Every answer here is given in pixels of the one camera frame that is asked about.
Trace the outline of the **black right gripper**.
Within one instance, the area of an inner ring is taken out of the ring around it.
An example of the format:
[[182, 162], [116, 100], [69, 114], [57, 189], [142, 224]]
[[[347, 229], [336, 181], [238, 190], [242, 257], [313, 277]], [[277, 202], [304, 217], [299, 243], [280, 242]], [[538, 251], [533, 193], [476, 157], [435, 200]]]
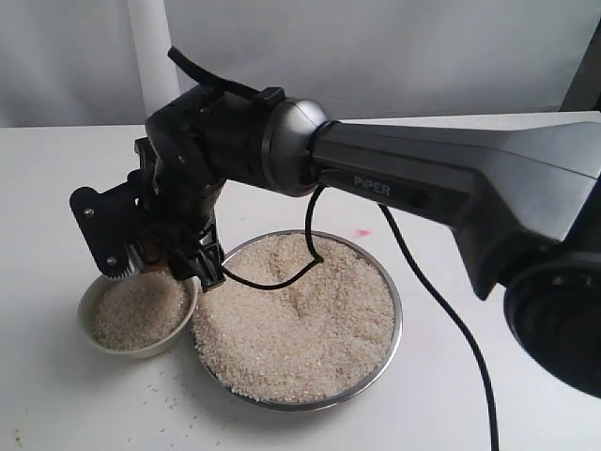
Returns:
[[[228, 180], [277, 191], [267, 135], [281, 103], [279, 87], [249, 96], [196, 87], [149, 117], [146, 137], [136, 144], [147, 228], [200, 232]], [[171, 274], [198, 277], [204, 292], [224, 283], [223, 257], [216, 225], [200, 240], [190, 234], [169, 239]]]

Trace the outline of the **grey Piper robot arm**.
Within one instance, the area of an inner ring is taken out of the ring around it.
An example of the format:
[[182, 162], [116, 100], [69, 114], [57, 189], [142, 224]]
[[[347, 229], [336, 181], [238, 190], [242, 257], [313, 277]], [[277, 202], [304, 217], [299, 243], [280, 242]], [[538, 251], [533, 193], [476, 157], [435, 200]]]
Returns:
[[228, 180], [289, 196], [336, 188], [448, 226], [475, 295], [503, 286], [520, 346], [600, 393], [600, 126], [470, 130], [330, 119], [269, 88], [197, 87], [154, 113], [134, 147], [146, 209], [198, 241]]

